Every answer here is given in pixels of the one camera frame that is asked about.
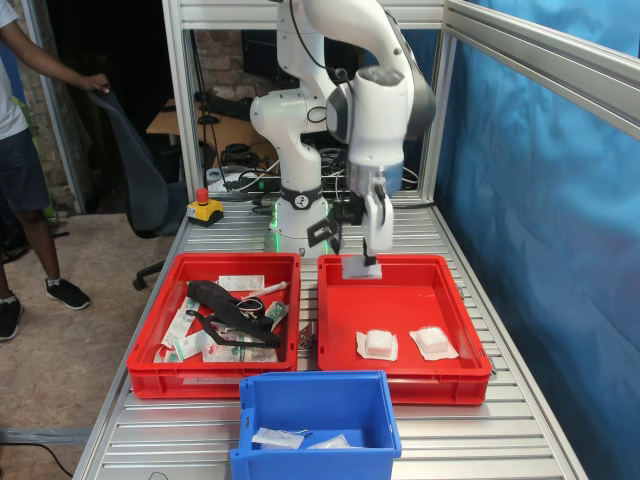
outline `wooden desk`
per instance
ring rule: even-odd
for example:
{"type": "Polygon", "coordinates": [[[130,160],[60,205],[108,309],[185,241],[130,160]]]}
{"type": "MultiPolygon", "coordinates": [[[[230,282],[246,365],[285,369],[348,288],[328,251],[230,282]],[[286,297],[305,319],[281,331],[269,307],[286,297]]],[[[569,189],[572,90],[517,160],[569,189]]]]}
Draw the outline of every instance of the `wooden desk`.
{"type": "MultiPolygon", "coordinates": [[[[195,103],[196,121],[202,116],[202,110],[200,110],[200,102],[195,103]]],[[[175,105],[174,100],[169,100],[165,106],[175,105]]],[[[251,149],[257,153],[260,158],[268,157],[268,163],[273,164],[278,159],[276,149],[273,148],[271,143],[258,143],[267,142],[267,139],[255,131],[251,122],[245,122],[244,120],[238,120],[237,118],[226,117],[224,115],[214,114],[216,118],[220,119],[220,123],[214,125],[216,131],[216,139],[218,140],[218,148],[220,153],[232,143],[244,143],[246,145],[254,145],[251,149]]],[[[204,128],[207,127],[207,143],[214,147],[213,136],[211,135],[211,128],[208,125],[197,125],[198,138],[200,141],[204,141],[204,128]]],[[[180,127],[178,126],[178,115],[176,112],[160,112],[156,115],[156,118],[147,127],[147,133],[161,134],[161,135],[180,135],[180,127]]]]}

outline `red button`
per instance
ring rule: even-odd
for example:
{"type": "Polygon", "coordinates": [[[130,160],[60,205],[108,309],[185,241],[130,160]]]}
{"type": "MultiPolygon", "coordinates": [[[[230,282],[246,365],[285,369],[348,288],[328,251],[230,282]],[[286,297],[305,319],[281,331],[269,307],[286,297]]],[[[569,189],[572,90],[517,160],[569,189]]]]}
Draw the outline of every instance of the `red button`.
{"type": "Polygon", "coordinates": [[[196,202],[200,205],[209,203],[209,192],[206,188],[198,188],[196,190],[196,202]]]}

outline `floor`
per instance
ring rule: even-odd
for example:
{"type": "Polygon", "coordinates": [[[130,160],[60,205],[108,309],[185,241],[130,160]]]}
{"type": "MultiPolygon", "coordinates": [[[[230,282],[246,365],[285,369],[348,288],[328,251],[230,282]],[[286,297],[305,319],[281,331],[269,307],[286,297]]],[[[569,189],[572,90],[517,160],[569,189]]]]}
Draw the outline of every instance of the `floor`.
{"type": "MultiPolygon", "coordinates": [[[[20,333],[0,344],[0,431],[93,426],[150,288],[131,285],[136,270],[164,259],[172,238],[142,240],[124,214],[70,217],[56,240],[62,276],[92,299],[74,312],[48,299],[44,274],[30,252],[5,266],[24,306],[20,333]]],[[[83,447],[57,446],[73,471],[83,447]]],[[[0,448],[4,480],[67,478],[43,449],[0,448]]]]}

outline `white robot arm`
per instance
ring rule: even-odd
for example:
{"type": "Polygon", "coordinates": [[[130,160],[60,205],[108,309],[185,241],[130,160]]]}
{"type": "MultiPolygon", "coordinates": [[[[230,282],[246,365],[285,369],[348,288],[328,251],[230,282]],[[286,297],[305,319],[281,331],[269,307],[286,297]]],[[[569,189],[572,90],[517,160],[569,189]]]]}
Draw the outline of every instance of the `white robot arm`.
{"type": "Polygon", "coordinates": [[[349,145],[356,223],[363,226],[365,258],[375,263],[392,246],[389,197],[401,188],[403,142],[428,128],[435,97],[397,23],[376,0],[272,1],[280,3],[278,62],[300,79],[299,89],[272,92],[252,105],[254,126],[281,161],[277,231],[305,239],[309,248],[335,233],[324,220],[320,156],[300,141],[302,133],[328,129],[349,145]],[[370,51],[380,65],[360,69],[352,82],[336,87],[324,67],[325,36],[370,51]]]}

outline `person's arm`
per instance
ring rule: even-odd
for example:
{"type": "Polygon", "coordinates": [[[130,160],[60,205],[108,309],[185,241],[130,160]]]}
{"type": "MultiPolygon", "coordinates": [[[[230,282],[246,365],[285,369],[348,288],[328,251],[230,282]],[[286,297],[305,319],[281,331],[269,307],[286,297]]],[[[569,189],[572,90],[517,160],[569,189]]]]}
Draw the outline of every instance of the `person's arm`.
{"type": "Polygon", "coordinates": [[[41,75],[70,83],[84,90],[109,93],[109,80],[104,74],[86,77],[63,65],[33,43],[16,22],[0,28],[0,39],[22,63],[41,75]]]}

